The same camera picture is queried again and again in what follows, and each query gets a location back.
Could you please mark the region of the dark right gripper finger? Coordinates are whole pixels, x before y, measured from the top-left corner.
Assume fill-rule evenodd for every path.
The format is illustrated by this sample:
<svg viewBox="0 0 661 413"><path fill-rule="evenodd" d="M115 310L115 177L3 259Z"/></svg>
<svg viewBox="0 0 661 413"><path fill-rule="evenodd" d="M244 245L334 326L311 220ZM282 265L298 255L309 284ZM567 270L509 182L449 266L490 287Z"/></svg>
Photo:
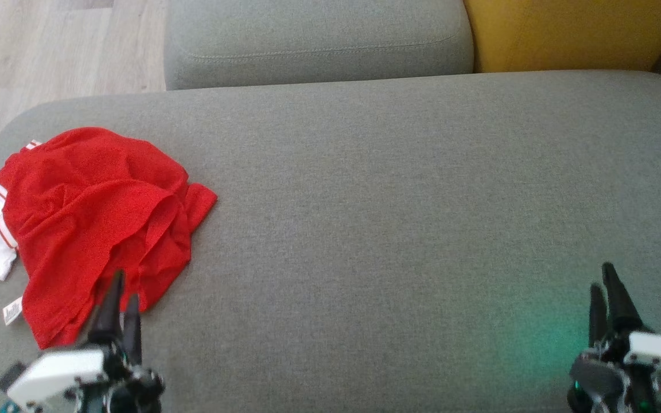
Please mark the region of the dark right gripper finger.
<svg viewBox="0 0 661 413"><path fill-rule="evenodd" d="M634 331L645 331L645 324L628 293L625 284L617 274L616 267L611 262L602 265L602 281L608 296L608 313L606 334L629 334Z"/></svg>
<svg viewBox="0 0 661 413"><path fill-rule="evenodd" d="M590 285L588 345L596 346L608 332L608 304L600 285Z"/></svg>

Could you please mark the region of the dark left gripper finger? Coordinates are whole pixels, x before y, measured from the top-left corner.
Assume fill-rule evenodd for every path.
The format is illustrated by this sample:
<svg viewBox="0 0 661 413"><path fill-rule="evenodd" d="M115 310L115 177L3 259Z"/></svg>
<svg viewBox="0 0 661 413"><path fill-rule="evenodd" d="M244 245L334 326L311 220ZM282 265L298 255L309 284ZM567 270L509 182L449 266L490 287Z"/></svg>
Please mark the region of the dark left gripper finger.
<svg viewBox="0 0 661 413"><path fill-rule="evenodd" d="M142 333L139 312L139 296L133 294L129 298L123 317L122 331L123 350L130 364L142 364Z"/></svg>
<svg viewBox="0 0 661 413"><path fill-rule="evenodd" d="M88 342L104 345L116 341L121 334L120 300L124 288L124 271L117 270L103 296L88 332Z"/></svg>

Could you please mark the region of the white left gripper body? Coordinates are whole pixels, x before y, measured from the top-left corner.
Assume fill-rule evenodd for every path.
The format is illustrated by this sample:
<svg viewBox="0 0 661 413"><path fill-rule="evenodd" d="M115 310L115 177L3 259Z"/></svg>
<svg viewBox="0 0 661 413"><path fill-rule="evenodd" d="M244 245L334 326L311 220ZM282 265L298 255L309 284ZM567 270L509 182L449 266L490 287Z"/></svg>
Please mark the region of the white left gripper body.
<svg viewBox="0 0 661 413"><path fill-rule="evenodd" d="M162 376L130 364L118 344L55 349L7 371L7 401L18 412L46 412L68 393L76 412L161 412L164 391Z"/></svg>

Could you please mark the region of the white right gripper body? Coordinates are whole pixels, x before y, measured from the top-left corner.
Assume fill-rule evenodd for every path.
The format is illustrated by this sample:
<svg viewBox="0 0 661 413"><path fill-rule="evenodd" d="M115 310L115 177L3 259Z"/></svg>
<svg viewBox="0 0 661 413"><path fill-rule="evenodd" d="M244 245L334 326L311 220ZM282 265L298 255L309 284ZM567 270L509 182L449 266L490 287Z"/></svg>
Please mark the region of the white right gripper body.
<svg viewBox="0 0 661 413"><path fill-rule="evenodd" d="M661 412L661 334L597 342L577 356L569 376L572 412Z"/></svg>

